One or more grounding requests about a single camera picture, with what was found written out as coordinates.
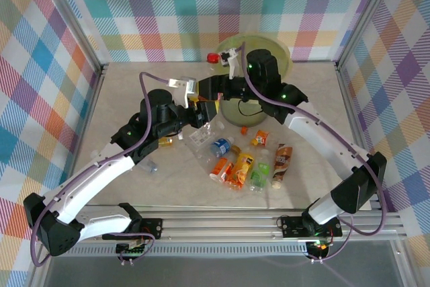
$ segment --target bottle label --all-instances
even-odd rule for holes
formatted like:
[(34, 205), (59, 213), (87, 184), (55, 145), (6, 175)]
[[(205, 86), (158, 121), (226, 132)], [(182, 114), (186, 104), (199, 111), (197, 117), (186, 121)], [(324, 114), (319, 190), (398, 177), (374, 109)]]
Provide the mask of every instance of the bottle label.
[(223, 168), (226, 164), (227, 164), (227, 158), (221, 158), (221, 159), (217, 162), (216, 166), (214, 167), (214, 169), (213, 169), (210, 173), (211, 173), (211, 174), (214, 174), (214, 175), (218, 175), (218, 174), (221, 172), (222, 168)]
[(230, 144), (227, 140), (221, 138), (218, 139), (216, 142), (212, 143), (213, 145), (217, 146), (221, 150), (221, 155), (225, 154), (230, 150)]
[(254, 158), (247, 154), (240, 154), (232, 171), (232, 176), (241, 184), (247, 179), (248, 170), (252, 167)]
[(270, 172), (270, 166), (266, 163), (258, 163), (258, 168), (260, 172), (262, 172), (264, 175), (269, 175)]
[(281, 155), (281, 156), (276, 156), (276, 164), (279, 164), (279, 166), (282, 166), (283, 164), (285, 164), (287, 162), (287, 156)]

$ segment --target beige floor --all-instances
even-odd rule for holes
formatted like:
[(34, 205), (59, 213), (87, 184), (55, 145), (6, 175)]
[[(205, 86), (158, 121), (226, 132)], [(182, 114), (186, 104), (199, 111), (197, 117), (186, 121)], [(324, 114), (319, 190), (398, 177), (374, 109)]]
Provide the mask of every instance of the beige floor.
[[(202, 79), (208, 75), (206, 63), (111, 63), (83, 139), (76, 169), (88, 163), (91, 151), (101, 150), (119, 127), (139, 111), (142, 92), (138, 74), (141, 71), (164, 78), (187, 75)], [(331, 63), (295, 64), (285, 82), (298, 86), (328, 122), (351, 138)], [(149, 78), (145, 79), (145, 85), (148, 90), (164, 87)], [(217, 118), (222, 119), (222, 116), (218, 114)], [(240, 136), (238, 127), (230, 125), (228, 128)], [(128, 202), (151, 206), (305, 208), (340, 182), (331, 166), (295, 132), (273, 118), (266, 119), (258, 128), (272, 131), (294, 148), (292, 163), (280, 190), (268, 187), (262, 194), (247, 189), (239, 192), (228, 190), (209, 179), (191, 151), (183, 142), (177, 141), (173, 147), (158, 149), (151, 154), (159, 164), (155, 174), (149, 175), (135, 167), (109, 184), (92, 199), (91, 204)]]

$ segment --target orange juice bottle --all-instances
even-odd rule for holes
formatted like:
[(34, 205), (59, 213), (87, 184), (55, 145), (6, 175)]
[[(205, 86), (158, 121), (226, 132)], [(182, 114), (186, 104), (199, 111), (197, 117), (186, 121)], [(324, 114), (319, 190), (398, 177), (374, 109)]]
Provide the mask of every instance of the orange juice bottle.
[(227, 176), (226, 184), (234, 190), (240, 190), (247, 180), (248, 172), (252, 170), (254, 164), (253, 148), (248, 146), (237, 157), (236, 164)]
[(234, 167), (233, 163), (237, 160), (240, 153), (241, 149), (236, 145), (232, 145), (227, 155), (221, 157), (217, 162), (216, 166), (210, 172), (209, 177), (215, 181), (224, 183)]
[(173, 138), (163, 137), (159, 139), (159, 147), (169, 147), (173, 145)]

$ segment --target green bottle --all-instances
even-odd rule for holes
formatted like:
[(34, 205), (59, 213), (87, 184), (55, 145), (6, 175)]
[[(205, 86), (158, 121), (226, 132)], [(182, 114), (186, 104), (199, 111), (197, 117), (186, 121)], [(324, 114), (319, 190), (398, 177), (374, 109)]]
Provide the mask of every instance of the green bottle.
[(254, 161), (253, 171), (249, 180), (249, 189), (251, 191), (261, 192), (267, 183), (270, 173), (269, 151), (263, 149), (257, 160)]

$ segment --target plastic bottle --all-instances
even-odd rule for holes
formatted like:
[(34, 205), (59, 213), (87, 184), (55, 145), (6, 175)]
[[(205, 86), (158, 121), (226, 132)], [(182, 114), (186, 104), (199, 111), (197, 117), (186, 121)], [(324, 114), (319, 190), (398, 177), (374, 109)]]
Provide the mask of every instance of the plastic bottle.
[(225, 155), (225, 157), (221, 157), (217, 162), (216, 166), (210, 172), (209, 177), (214, 181), (224, 183), (230, 175), (234, 167), (234, 162), (237, 160), (240, 153), (241, 149), (236, 145), (232, 145), (230, 151)]
[(270, 175), (270, 164), (269, 151), (267, 149), (261, 150), (260, 155), (254, 161), (253, 171), (249, 179), (249, 189), (251, 191), (263, 191)]
[(227, 139), (219, 138), (217, 141), (210, 145), (210, 152), (217, 156), (218, 158), (229, 152), (232, 144), (234, 143), (233, 137), (228, 137)]
[(219, 138), (223, 130), (224, 124), (221, 121), (212, 121), (185, 137), (184, 142), (196, 158), (199, 159), (202, 157), (202, 153), (204, 153), (207, 146)]
[(146, 156), (144, 159), (142, 159), (138, 164), (144, 171), (147, 171), (148, 173), (152, 174), (158, 170), (158, 166), (152, 159), (150, 159), (148, 156)]
[(209, 151), (209, 149), (206, 149), (205, 151), (201, 152), (200, 157), (197, 160), (205, 173), (210, 174), (220, 159), (217, 156), (214, 156)]
[(241, 190), (243, 184), (247, 180), (248, 172), (252, 169), (254, 163), (255, 147), (253, 145), (247, 146), (241, 151), (237, 157), (236, 163), (227, 176), (226, 184), (234, 190)]
[(159, 146), (160, 147), (170, 147), (173, 145), (173, 138), (171, 137), (163, 137), (159, 139)]

